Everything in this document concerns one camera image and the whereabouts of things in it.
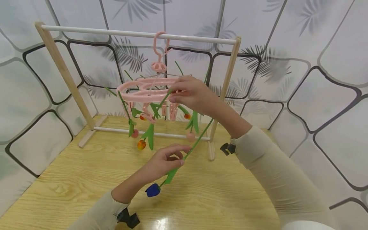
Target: beige sleeve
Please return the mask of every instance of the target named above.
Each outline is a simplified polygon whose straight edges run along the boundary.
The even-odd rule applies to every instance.
[[[109,191],[68,230],[113,230],[117,224],[117,215],[128,205],[115,201]]]
[[[239,161],[251,171],[270,197],[283,227],[298,220],[338,229],[329,208],[309,178],[259,128],[232,139]]]

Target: wall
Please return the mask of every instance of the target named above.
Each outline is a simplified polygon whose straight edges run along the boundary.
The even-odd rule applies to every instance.
[[[86,124],[43,46],[48,25],[242,37],[227,102],[268,128],[311,178],[341,229],[368,225],[364,0],[4,0],[0,2],[0,214]],[[52,32],[93,115],[122,116],[116,88],[151,75],[152,40]],[[231,47],[171,41],[168,72],[220,91]]]

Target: white horizontal bar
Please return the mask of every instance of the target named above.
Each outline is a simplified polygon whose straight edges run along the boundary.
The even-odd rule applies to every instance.
[[[153,38],[156,35],[155,33],[136,32],[136,31],[78,28],[78,27],[54,26],[54,25],[42,25],[42,28],[48,31],[109,34],[109,35],[131,36],[131,37],[141,37],[141,38]],[[192,41],[192,42],[209,42],[209,43],[227,44],[227,45],[235,44],[235,40],[232,40],[232,39],[206,38],[206,37],[183,36],[183,35],[172,35],[172,34],[162,34],[158,36],[158,38],[180,40],[180,41]]]
[[[129,133],[129,130],[122,130],[122,129],[119,129],[119,128],[94,127],[94,129],[95,130],[100,130],[100,131]],[[158,137],[173,137],[173,138],[181,138],[181,139],[186,139],[187,138],[184,135],[167,134],[167,133],[160,133],[160,132],[154,132],[153,135],[158,136]],[[209,141],[209,137],[202,137],[201,140]]]

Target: wooden leg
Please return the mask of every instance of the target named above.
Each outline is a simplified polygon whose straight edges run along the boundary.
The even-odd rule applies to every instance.
[[[233,46],[233,50],[231,51],[230,60],[229,60],[228,66],[227,66],[224,83],[222,84],[222,90],[221,90],[221,94],[220,94],[220,99],[222,101],[225,100],[227,88],[229,87],[230,78],[231,78],[231,75],[233,74],[234,65],[235,65],[236,58],[237,58],[237,55],[238,55],[238,52],[239,52],[240,43],[241,43],[241,37],[236,37],[236,43]],[[213,137],[215,136],[217,123],[218,122],[216,120],[213,121],[212,129],[211,129],[211,135],[210,135],[210,142],[213,142]]]
[[[96,126],[100,127],[102,125],[102,123],[106,120],[107,115],[101,117],[97,122],[96,122]],[[86,146],[86,144],[89,142],[89,140],[93,137],[93,135],[97,132],[97,130],[89,130],[88,133],[81,139],[81,141],[79,142],[79,147],[80,148],[84,148],[84,146]]]
[[[74,97],[75,102],[77,103],[79,109],[81,110],[83,117],[86,119],[89,129],[93,130],[93,128],[95,127],[95,122],[93,121],[92,116],[88,111],[87,105],[84,103],[83,98],[79,93],[78,88],[75,85],[75,82],[71,77],[70,72],[59,52],[59,49],[57,48],[54,42],[54,39],[52,38],[49,31],[44,30],[42,28],[42,25],[44,25],[43,22],[35,23],[35,27],[38,33],[40,34],[47,50],[51,55],[51,58],[54,60],[57,69],[59,70],[61,76],[63,77],[67,87],[69,88],[70,93]]]
[[[207,129],[207,136],[210,136],[211,133],[211,129],[212,127],[209,127]],[[215,160],[215,144],[213,141],[208,141],[208,159],[210,161],[214,161]]]

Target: pink hook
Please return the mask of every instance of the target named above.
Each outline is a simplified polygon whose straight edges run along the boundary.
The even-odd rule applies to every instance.
[[[158,59],[158,61],[157,62],[153,62],[152,64],[151,64],[151,69],[153,70],[153,71],[155,71],[155,72],[166,72],[166,70],[167,70],[167,66],[164,64],[164,63],[162,63],[162,61],[161,61],[161,58],[163,57],[163,56],[165,56],[170,50],[167,50],[168,49],[168,47],[169,47],[169,44],[170,44],[170,39],[167,39],[167,43],[166,43],[166,47],[165,47],[165,50],[164,50],[164,53],[159,53],[159,52],[157,52],[157,50],[156,50],[156,41],[157,41],[157,37],[158,36],[160,36],[161,34],[165,34],[166,32],[165,31],[160,31],[160,32],[158,32],[158,33],[156,33],[156,35],[154,36],[154,38],[153,38],[153,51],[155,52],[155,54],[157,54],[158,55],[158,57],[159,57],[159,59]]]

